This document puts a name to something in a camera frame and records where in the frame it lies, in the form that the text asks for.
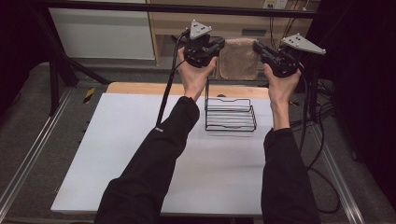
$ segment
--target gray carpet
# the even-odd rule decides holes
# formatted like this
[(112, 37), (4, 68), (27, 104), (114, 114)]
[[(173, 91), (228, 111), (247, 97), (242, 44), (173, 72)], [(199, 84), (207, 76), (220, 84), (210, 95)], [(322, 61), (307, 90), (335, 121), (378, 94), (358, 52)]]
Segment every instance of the gray carpet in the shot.
[[(101, 73), (117, 81), (166, 82), (167, 73), (163, 70), (129, 70), (100, 69)], [(7, 213), (7, 218), (56, 218), (67, 220), (92, 220), (93, 216), (66, 216), (50, 211), (56, 196), (55, 190), (62, 184), (67, 169), (72, 162), (78, 142), (88, 127), (87, 121), (92, 117), (94, 109), (106, 86), (92, 84), (85, 76), (80, 76), (81, 85), (73, 90), (70, 101), (56, 124), (49, 141), (43, 148), (31, 173), (26, 179), (14, 204)], [(48, 70), (42, 67), (35, 69), (21, 91), (21, 99), (12, 106), (0, 120), (0, 190), (3, 192), (7, 183), (18, 169), (24, 155), (35, 141), (50, 111), (50, 78)], [(88, 86), (98, 86), (88, 105), (82, 103)], [(291, 120), (301, 118), (300, 106), (290, 107)], [(367, 223), (396, 223), (396, 215), (388, 201), (378, 189), (363, 163), (351, 159), (350, 147), (343, 137), (343, 131), (337, 118), (327, 118), (324, 122), (326, 142), (329, 145), (340, 169), (348, 183), (359, 209)], [(297, 142), (300, 132), (295, 133)], [(303, 158), (306, 163), (312, 161), (318, 150), (312, 130), (308, 128)], [(315, 168), (329, 177), (322, 159)], [(333, 209), (335, 196), (321, 178), (310, 173), (312, 186), (320, 209)], [(321, 214), (324, 223), (348, 223), (343, 207), (331, 215)]]

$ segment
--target person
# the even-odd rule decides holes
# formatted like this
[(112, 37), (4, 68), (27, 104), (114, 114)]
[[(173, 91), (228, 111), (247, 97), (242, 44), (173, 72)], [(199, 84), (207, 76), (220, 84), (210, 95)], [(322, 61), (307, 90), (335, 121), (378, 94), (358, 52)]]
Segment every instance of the person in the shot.
[[(184, 61), (184, 49), (177, 56)], [(189, 132), (199, 118), (196, 101), (210, 72), (207, 67), (182, 63), (178, 68), (184, 96), (169, 117), (153, 128), (119, 178), (109, 182), (94, 223), (158, 223), (163, 199), (169, 189), (176, 160), (183, 152)], [(289, 98), (300, 72), (278, 78), (264, 65), (274, 126), (265, 136), (265, 166), (262, 175), (264, 223), (320, 223), (314, 195), (289, 122)]]

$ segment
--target black sleeve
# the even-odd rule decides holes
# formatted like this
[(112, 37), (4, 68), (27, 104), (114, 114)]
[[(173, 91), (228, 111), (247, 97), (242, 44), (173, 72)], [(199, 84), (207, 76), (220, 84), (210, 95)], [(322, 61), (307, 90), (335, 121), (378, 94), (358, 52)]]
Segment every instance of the black sleeve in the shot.
[(309, 176), (292, 130), (271, 130), (265, 137), (264, 150), (264, 223), (320, 223)]
[(169, 118), (151, 130), (122, 175), (110, 181), (95, 223), (158, 223), (176, 159), (198, 118), (196, 103), (180, 97)]

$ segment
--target hand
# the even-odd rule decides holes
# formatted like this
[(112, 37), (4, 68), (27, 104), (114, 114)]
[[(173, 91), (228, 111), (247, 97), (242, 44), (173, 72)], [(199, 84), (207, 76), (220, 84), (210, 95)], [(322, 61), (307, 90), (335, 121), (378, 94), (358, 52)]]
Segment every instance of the hand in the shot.
[(273, 111), (274, 131), (289, 128), (289, 99), (298, 84), (301, 72), (297, 70), (295, 74), (289, 77), (276, 77), (270, 65), (265, 63), (264, 74), (270, 83), (268, 95)]
[[(181, 62), (184, 62), (184, 48), (177, 51), (177, 57)], [(214, 57), (209, 65), (203, 68), (194, 67), (187, 62), (178, 67), (185, 96), (191, 97), (195, 102), (198, 100), (204, 90), (207, 77), (216, 67), (216, 61), (217, 57)]]

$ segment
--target black wire rack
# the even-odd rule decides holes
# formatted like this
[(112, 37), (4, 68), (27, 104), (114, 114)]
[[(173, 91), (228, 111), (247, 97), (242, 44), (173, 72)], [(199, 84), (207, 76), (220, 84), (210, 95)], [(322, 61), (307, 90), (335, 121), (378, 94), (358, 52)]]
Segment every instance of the black wire rack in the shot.
[(249, 99), (209, 98), (209, 79), (205, 88), (205, 129), (207, 131), (254, 132), (257, 129)]

